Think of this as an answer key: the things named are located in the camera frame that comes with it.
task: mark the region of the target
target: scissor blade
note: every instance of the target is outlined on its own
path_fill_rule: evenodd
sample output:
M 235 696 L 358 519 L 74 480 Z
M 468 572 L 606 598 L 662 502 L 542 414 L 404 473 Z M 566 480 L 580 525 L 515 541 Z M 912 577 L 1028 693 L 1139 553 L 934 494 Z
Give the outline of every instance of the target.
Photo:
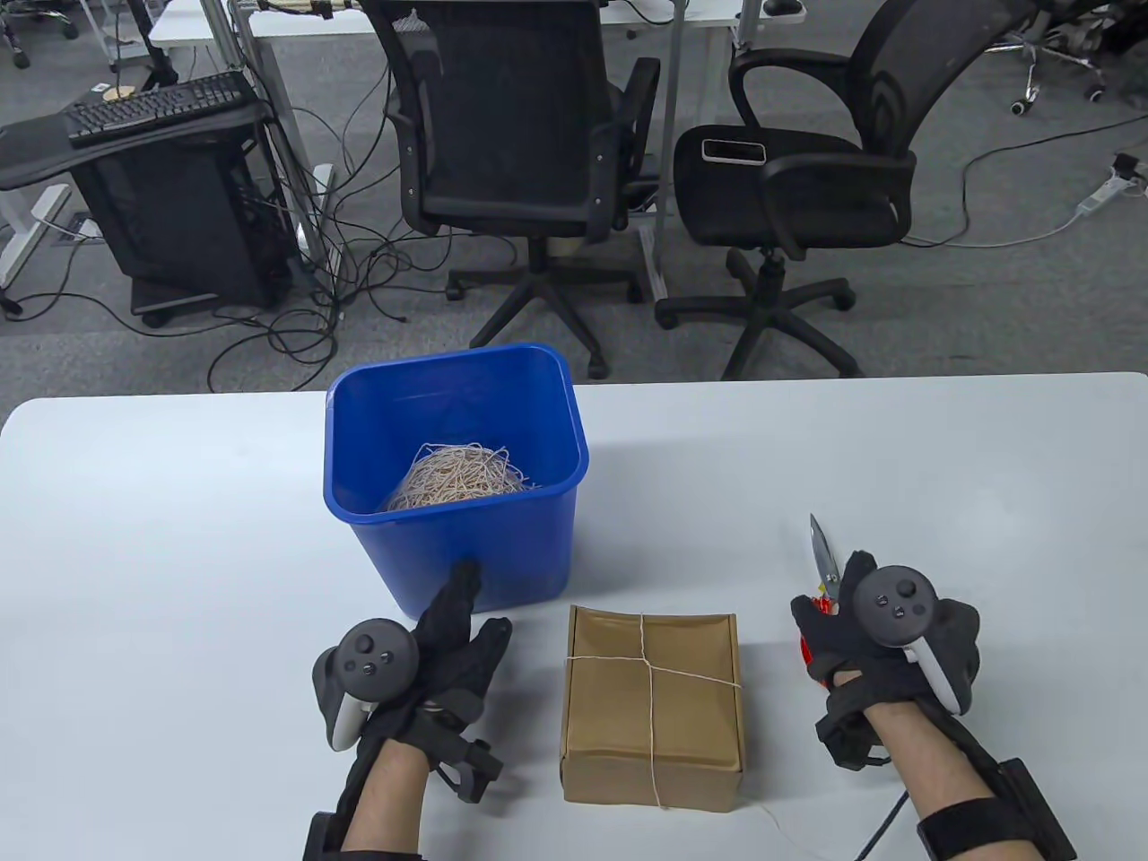
M 829 542 L 825 541 L 825 533 L 821 530 L 821 523 L 813 514 L 809 515 L 809 537 L 813 540 L 813 559 L 817 564 L 817 576 L 821 577 L 821 585 L 833 600 L 841 590 L 841 573 L 833 561 L 833 554 L 829 551 Z

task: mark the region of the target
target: person's arm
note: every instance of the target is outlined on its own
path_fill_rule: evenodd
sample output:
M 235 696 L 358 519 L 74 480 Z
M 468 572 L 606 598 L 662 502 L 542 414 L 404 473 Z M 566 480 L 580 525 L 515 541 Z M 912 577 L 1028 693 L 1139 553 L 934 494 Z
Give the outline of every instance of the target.
M 388 739 L 367 775 L 342 851 L 417 855 L 429 774 L 422 751 Z
M 838 673 L 844 684 L 860 673 Z M 864 716 L 881 737 L 909 792 L 917 816 L 924 819 L 975 798 L 992 798 L 980 776 L 944 732 L 925 718 L 916 703 L 878 703 Z M 964 852 L 953 861 L 1041 861 L 1027 840 L 1008 840 Z

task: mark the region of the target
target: chair backrest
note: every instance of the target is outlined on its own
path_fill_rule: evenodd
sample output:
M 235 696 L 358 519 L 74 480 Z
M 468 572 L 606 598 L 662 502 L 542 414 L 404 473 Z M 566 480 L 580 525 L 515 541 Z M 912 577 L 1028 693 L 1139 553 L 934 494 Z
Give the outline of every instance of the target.
M 597 0 L 362 7 L 395 76 L 388 114 L 412 226 L 416 197 L 432 220 L 584 214 L 591 132 L 613 116 Z
M 846 71 L 866 152 L 903 156 L 948 85 L 1032 13 L 1030 0 L 886 0 Z

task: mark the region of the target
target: string tied around box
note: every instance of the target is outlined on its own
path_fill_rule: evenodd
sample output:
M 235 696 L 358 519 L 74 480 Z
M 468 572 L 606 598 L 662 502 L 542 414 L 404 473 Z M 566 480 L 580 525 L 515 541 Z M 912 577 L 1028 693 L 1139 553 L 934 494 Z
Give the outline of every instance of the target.
M 653 737 L 653 674 L 658 673 L 670 673 L 675 676 L 687 676 L 689 678 L 700 678 L 704 682 L 716 682 L 718 684 L 724 684 L 729 688 L 740 688 L 742 685 L 737 682 L 727 682 L 724 678 L 714 678 L 713 676 L 704 676 L 697 673 L 687 673 L 684 669 L 672 669 L 670 667 L 659 667 L 657 664 L 651 664 L 650 659 L 646 658 L 645 653 L 645 613 L 638 614 L 638 635 L 642 643 L 642 657 L 622 657 L 622 656 L 610 656 L 610 654 L 572 654 L 566 660 L 568 661 L 638 661 L 645 664 L 646 666 L 646 677 L 650 680 L 650 785 L 653 789 L 653 800 L 661 809 L 669 809 L 661 802 L 661 794 L 658 792 L 658 775 L 654 771 L 654 737 Z

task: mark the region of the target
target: cardboard box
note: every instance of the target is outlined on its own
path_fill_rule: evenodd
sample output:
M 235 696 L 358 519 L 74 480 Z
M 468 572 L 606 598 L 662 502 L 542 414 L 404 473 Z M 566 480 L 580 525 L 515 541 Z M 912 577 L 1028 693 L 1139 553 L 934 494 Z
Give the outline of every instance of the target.
M 642 657 L 642 616 L 571 607 L 572 657 Z M 737 618 L 647 615 L 653 670 L 651 775 L 650 669 L 642 660 L 566 661 L 561 781 L 567 801 L 656 805 L 728 813 L 745 767 L 745 720 Z

